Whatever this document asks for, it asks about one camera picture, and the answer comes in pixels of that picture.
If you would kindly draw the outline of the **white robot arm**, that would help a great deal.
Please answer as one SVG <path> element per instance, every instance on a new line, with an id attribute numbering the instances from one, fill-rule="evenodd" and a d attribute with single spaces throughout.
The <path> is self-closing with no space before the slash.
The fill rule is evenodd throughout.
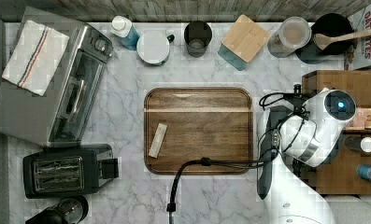
<path id="1" fill-rule="evenodd" d="M 335 157 L 340 135 L 354 118 L 356 104 L 341 90 L 323 89 L 312 97 L 284 93 L 292 104 L 260 101 L 264 112 L 257 123 L 259 158 L 257 193 L 268 224 L 335 224 L 328 202 L 296 176 L 284 162 L 289 156 L 309 167 Z"/>

